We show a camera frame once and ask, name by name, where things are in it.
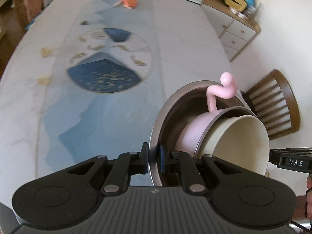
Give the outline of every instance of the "stainless steel pot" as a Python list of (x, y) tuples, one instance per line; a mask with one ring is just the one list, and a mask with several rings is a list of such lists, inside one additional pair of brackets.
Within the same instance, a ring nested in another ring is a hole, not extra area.
[[(154, 123), (149, 141), (149, 170), (154, 186), (178, 185), (175, 174), (162, 174), (159, 168), (158, 145), (165, 142), (169, 151), (174, 151), (177, 139), (183, 128), (198, 115), (208, 112), (206, 90), (210, 85), (221, 85), (214, 81), (198, 81), (190, 83), (177, 90), (163, 105)], [(225, 109), (219, 113), (208, 125), (204, 135), (218, 118), (253, 115), (243, 98), (236, 94), (231, 99), (216, 97), (218, 109)]]

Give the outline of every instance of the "pot rim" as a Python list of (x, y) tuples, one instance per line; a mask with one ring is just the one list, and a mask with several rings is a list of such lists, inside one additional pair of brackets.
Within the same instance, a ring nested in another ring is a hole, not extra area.
[[(203, 87), (207, 87), (208, 88), (210, 85), (220, 85), (220, 86), (222, 86), (221, 83), (215, 82), (215, 81), (211, 81), (211, 80), (202, 80), (202, 81), (196, 81), (196, 82), (189, 83), (189, 84), (181, 87), (180, 89), (178, 89), (175, 93), (173, 93), (167, 99), (167, 101), (162, 106), (162, 108), (160, 109), (160, 111), (159, 111), (159, 113), (158, 113), (158, 115), (156, 117), (156, 120), (154, 122), (154, 125), (153, 125), (153, 128), (152, 128), (152, 132), (151, 132), (151, 137), (150, 137), (150, 140), (149, 140), (149, 172), (150, 172), (150, 175), (151, 175), (151, 178), (152, 178), (152, 183), (153, 183), (154, 186), (158, 186), (158, 187), (162, 187), (163, 186), (162, 183), (161, 183), (161, 180), (160, 180), (160, 175), (158, 173), (157, 146), (158, 146), (158, 139), (159, 139), (159, 136), (160, 136), (160, 132), (161, 132), (163, 123), (164, 123), (168, 113), (174, 107), (176, 102), (179, 99), (181, 99), (185, 94), (187, 94), (187, 93), (189, 93), (191, 91), (194, 91), (196, 89), (203, 88)], [(249, 106), (247, 105), (247, 103), (244, 101), (244, 99), (238, 93), (235, 94), (235, 97), (245, 106), (245, 107), (240, 107), (240, 108), (243, 108), (243, 109), (246, 109), (246, 110), (250, 111)]]

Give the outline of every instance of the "human hand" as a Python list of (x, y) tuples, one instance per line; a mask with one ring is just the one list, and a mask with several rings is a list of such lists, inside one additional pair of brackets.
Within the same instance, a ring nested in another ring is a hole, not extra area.
[[(309, 176), (307, 177), (307, 188), (311, 189), (312, 188), (312, 176), (311, 174), (309, 174)], [(312, 219), (312, 190), (309, 191), (306, 195), (306, 199), (307, 199), (307, 214), (306, 217), (308, 219)]]

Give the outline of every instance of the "wooden countertop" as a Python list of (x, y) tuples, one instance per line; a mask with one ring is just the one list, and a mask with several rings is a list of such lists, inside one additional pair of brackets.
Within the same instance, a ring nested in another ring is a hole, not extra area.
[(251, 25), (250, 22), (241, 19), (238, 15), (235, 15), (233, 12), (231, 12), (230, 8), (225, 6), (220, 0), (204, 0), (202, 3), (214, 8), (218, 11), (221, 11), (224, 14), (229, 15), (230, 17), (236, 19), (237, 21), (241, 22), (242, 24), (248, 26), (250, 29), (253, 29), (257, 33), (259, 33), (261, 31), (261, 28), (257, 23), (255, 25)]

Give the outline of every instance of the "chair backrest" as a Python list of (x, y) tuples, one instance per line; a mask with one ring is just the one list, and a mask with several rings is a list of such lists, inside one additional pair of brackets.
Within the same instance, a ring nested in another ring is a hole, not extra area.
[(246, 94), (270, 140), (298, 131), (300, 115), (297, 101), (280, 71), (271, 71)]
[(24, 5), (24, 0), (14, 0), (14, 9), (18, 18), (18, 21), (23, 29), (28, 25), (26, 8)]

